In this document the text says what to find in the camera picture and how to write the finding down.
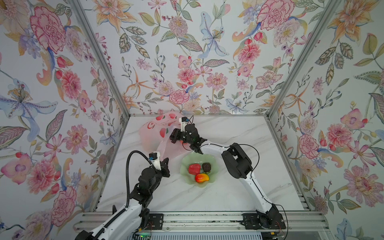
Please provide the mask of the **pink plastic bag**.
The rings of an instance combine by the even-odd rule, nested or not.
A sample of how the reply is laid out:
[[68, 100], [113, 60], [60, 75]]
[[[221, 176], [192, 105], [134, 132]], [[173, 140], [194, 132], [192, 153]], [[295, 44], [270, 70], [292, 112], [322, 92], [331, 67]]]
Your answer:
[[179, 113], [168, 112], [145, 123], [139, 129], [143, 150], [147, 153], [159, 152], [160, 160], [165, 158], [172, 160], [188, 153], [181, 141], [173, 144], [170, 140], [173, 130], [180, 128], [183, 117]]

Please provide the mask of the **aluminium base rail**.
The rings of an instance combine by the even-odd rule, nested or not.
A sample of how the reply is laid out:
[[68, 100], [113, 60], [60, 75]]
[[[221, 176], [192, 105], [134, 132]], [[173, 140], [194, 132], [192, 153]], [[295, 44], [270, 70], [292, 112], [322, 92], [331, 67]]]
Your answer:
[[[243, 215], [252, 212], [162, 212], [162, 219], [155, 220], [152, 226], [143, 231], [153, 232], [249, 232], [248, 219]], [[283, 230], [284, 232], [328, 232], [329, 225], [319, 212], [287, 211], [270, 229], [261, 232]], [[110, 212], [82, 214], [80, 221], [74, 224], [75, 232], [91, 231], [112, 216]]]

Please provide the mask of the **dark brown mangosteen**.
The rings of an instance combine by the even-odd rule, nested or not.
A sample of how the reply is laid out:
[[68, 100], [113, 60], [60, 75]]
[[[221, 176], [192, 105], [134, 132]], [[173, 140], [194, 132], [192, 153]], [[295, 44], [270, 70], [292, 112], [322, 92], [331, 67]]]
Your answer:
[[204, 173], [209, 173], [212, 169], [212, 166], [210, 163], [203, 163], [202, 164], [202, 169]]

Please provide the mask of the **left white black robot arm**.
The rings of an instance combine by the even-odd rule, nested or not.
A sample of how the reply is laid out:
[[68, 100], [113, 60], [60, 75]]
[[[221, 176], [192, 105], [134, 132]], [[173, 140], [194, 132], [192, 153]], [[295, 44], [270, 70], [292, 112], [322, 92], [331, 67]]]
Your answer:
[[170, 177], [169, 158], [155, 160], [156, 168], [144, 169], [139, 182], [128, 196], [125, 206], [108, 218], [99, 227], [87, 232], [82, 230], [75, 240], [127, 240], [148, 226], [154, 191], [159, 187], [162, 178]]

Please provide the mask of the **black mounting plate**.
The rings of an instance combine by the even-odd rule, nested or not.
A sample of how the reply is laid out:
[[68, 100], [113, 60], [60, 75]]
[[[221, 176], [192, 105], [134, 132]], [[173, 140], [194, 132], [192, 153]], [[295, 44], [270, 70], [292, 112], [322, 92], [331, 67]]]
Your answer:
[[164, 224], [164, 214], [140, 214], [141, 218], [139, 231], [142, 230], [162, 230]]
[[287, 228], [285, 220], [281, 214], [269, 217], [266, 214], [246, 213], [242, 214], [243, 220], [240, 224], [246, 230], [285, 230]]

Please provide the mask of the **light green plate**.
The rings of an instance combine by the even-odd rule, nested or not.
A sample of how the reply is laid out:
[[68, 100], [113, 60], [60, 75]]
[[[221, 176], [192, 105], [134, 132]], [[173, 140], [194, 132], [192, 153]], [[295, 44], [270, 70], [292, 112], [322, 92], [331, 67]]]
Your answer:
[[216, 181], [219, 170], [214, 156], [191, 153], [182, 159], [180, 175], [188, 185], [204, 188]]

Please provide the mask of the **orange red mango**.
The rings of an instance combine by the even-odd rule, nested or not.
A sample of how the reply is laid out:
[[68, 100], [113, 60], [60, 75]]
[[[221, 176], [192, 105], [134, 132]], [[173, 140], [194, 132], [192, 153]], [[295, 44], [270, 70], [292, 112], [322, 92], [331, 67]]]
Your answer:
[[209, 181], [210, 180], [210, 177], [207, 175], [207, 174], [197, 174], [196, 176], [195, 176], [195, 181], [197, 182], [197, 183], [204, 183], [204, 182], [207, 182], [207, 181]]

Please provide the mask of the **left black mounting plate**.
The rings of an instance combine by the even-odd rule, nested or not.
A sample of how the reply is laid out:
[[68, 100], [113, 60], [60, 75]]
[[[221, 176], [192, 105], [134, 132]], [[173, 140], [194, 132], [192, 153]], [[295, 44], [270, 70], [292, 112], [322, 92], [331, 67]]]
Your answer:
[[142, 230], [162, 230], [164, 224], [164, 214], [140, 214], [141, 218], [139, 231]]

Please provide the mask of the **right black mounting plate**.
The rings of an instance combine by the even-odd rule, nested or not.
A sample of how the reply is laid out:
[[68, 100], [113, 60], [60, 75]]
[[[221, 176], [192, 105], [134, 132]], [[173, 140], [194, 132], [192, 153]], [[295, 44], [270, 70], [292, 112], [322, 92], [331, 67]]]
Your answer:
[[285, 220], [281, 214], [269, 217], [266, 214], [246, 213], [242, 214], [243, 220], [240, 224], [246, 230], [285, 230], [287, 228]]

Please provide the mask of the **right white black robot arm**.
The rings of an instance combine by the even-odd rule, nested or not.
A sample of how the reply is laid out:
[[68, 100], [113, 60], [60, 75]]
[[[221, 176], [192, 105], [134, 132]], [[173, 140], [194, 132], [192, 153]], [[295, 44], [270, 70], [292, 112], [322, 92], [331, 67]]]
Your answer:
[[194, 124], [182, 122], [180, 129], [174, 129], [169, 139], [173, 144], [182, 142], [190, 145], [190, 149], [201, 155], [212, 155], [223, 159], [228, 173], [241, 181], [250, 197], [255, 201], [256, 211], [243, 214], [243, 225], [246, 229], [274, 229], [284, 219], [277, 208], [262, 190], [254, 173], [255, 167], [242, 148], [242, 144], [233, 143], [228, 147], [212, 143], [202, 138]]

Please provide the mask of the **small red strawberry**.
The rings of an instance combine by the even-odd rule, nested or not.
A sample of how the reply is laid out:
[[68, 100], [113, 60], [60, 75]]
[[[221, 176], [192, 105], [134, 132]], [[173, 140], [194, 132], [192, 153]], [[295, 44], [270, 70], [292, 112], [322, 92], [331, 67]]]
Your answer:
[[196, 176], [197, 174], [201, 173], [201, 165], [200, 164], [192, 164], [188, 167], [188, 173], [190, 175]]

